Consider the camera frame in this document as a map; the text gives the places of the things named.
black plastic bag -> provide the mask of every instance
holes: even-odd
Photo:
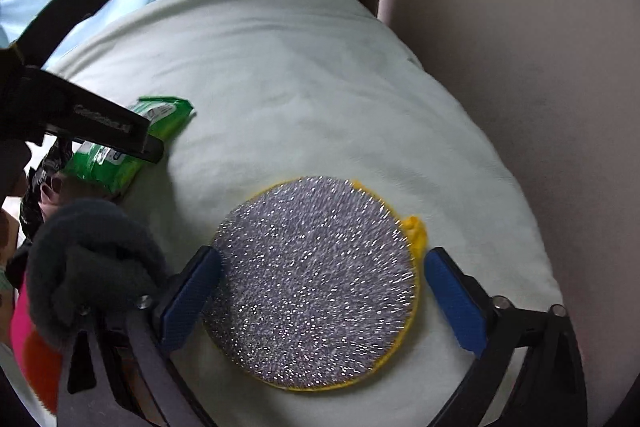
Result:
[[[20,201],[20,225],[25,237],[33,241],[41,224],[44,222],[40,210],[40,186],[50,184],[54,174],[62,170],[73,156],[72,141],[58,138],[44,156],[37,169],[29,169],[27,175],[27,191]]]

pillow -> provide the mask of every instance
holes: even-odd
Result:
[[[355,0],[159,0],[55,72],[123,105],[144,94],[193,103],[197,115],[123,203],[176,270],[238,204],[278,182],[324,175],[357,179],[400,215],[419,216],[430,246],[446,248],[489,295],[537,310],[561,302],[535,219],[492,145]],[[426,425],[473,356],[422,286],[404,344],[344,390],[268,387],[202,327],[174,362],[219,425]]]

green wipes package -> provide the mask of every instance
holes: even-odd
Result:
[[[187,122],[193,105],[188,100],[173,96],[141,96],[129,109],[151,122],[150,135],[167,141]],[[110,147],[84,142],[63,172],[81,180],[97,182],[111,194],[116,194],[129,187],[146,163]]]

pink cloth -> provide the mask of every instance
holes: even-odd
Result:
[[[11,338],[15,360],[23,375],[26,374],[24,367],[24,343],[29,338],[31,331],[33,331],[33,323],[29,316],[29,296],[27,295],[25,273],[20,288],[20,296],[18,296],[18,300],[15,303],[14,316],[11,318],[11,326],[9,329],[9,337]]]

dark gray cloth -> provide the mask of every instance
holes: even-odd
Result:
[[[38,230],[27,264],[30,316],[61,350],[78,308],[124,311],[168,278],[148,230],[115,204],[97,199],[63,206]]]

